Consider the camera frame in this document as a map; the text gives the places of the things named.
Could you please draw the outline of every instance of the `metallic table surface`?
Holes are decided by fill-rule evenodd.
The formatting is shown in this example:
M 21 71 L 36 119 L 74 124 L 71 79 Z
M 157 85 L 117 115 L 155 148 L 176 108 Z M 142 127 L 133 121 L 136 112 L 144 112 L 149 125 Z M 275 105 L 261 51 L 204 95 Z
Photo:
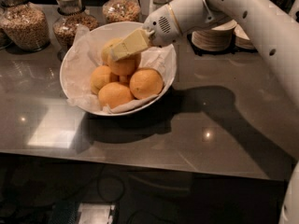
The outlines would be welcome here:
M 51 23 L 55 6 L 44 6 Z M 91 7 L 101 20 L 100 7 Z M 194 55 L 176 46 L 172 89 L 127 117 L 68 105 L 60 46 L 0 50 L 0 152 L 139 167 L 289 179 L 299 158 L 299 109 L 258 53 Z

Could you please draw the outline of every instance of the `jar of nuts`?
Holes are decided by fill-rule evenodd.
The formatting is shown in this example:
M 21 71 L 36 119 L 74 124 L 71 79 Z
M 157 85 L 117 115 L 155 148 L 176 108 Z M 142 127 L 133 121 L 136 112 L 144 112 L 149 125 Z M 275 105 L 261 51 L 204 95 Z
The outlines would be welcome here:
M 53 24 L 53 32 L 66 53 L 73 45 L 77 27 L 81 24 L 91 30 L 99 26 L 97 19 L 85 12 L 81 0 L 56 0 L 61 17 Z
M 0 7 L 0 19 L 4 15 L 4 10 Z M 0 49 L 4 49 L 7 46 L 9 46 L 12 43 L 12 41 L 9 39 L 7 34 L 3 31 L 3 29 L 0 27 Z
M 4 33 L 25 51 L 38 51 L 50 43 L 49 27 L 44 12 L 28 0 L 2 0 L 5 8 L 0 18 Z
M 139 21 L 140 11 L 138 0 L 109 0 L 103 4 L 106 23 Z

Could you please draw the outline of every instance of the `white paper liner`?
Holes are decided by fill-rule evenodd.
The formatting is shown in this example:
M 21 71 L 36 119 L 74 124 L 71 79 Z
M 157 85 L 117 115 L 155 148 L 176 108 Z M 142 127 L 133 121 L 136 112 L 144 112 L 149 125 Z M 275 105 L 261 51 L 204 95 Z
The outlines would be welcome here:
M 103 31 L 105 33 L 110 31 L 112 33 L 110 36 L 113 38 L 113 29 Z M 101 34 L 103 31 L 94 32 L 93 30 L 90 32 L 83 25 L 78 27 L 74 45 L 66 53 L 61 70 L 61 83 L 68 97 L 67 102 L 96 115 L 103 115 L 104 113 L 120 114 L 140 109 L 140 107 L 148 104 L 150 101 L 164 95 L 171 86 L 177 69 L 177 59 L 172 45 L 162 49 L 150 48 L 141 54 L 139 67 L 154 68 L 163 78 L 164 88 L 159 95 L 153 95 L 143 100 L 133 100 L 113 109 L 100 106 L 97 96 L 91 93 L 90 77 L 95 67 L 102 64 L 98 52 L 107 40 L 99 42 L 97 34 Z

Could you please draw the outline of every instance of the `orange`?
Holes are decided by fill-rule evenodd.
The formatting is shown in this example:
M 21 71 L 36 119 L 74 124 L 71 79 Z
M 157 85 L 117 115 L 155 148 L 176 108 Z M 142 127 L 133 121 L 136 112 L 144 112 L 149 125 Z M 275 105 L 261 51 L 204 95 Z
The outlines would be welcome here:
M 103 48 L 100 50 L 100 56 L 102 58 L 102 61 L 104 64 L 107 64 L 108 61 L 108 54 L 110 53 L 110 49 L 112 48 L 112 46 L 114 44 L 117 44 L 121 41 L 121 38 L 112 38 L 110 40 L 108 40 L 105 45 L 103 46 Z
M 102 107 L 109 105 L 110 108 L 115 108 L 134 100 L 134 96 L 128 84 L 111 82 L 99 91 L 98 99 Z
M 113 74 L 108 66 L 100 65 L 92 72 L 90 79 L 91 91 L 97 94 L 106 84 L 118 81 L 118 79 L 118 76 Z
M 108 54 L 107 64 L 111 71 L 121 77 L 130 76 L 139 66 L 141 61 L 141 54 L 136 54 L 125 59 L 113 61 Z
M 131 93 L 138 100 L 159 94 L 163 85 L 162 76 L 153 68 L 140 68 L 130 79 Z

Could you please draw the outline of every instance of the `table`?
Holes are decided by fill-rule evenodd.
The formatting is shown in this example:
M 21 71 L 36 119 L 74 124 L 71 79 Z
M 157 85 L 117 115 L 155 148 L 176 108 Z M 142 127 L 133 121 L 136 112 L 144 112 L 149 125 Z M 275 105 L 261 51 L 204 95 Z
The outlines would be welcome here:
M 43 6 L 50 26 L 55 6 Z M 89 7 L 100 22 L 100 7 Z M 299 158 L 299 109 L 255 52 L 197 56 L 176 45 L 172 89 L 127 117 L 68 105 L 60 46 L 0 50 L 0 152 L 200 174 L 288 180 Z

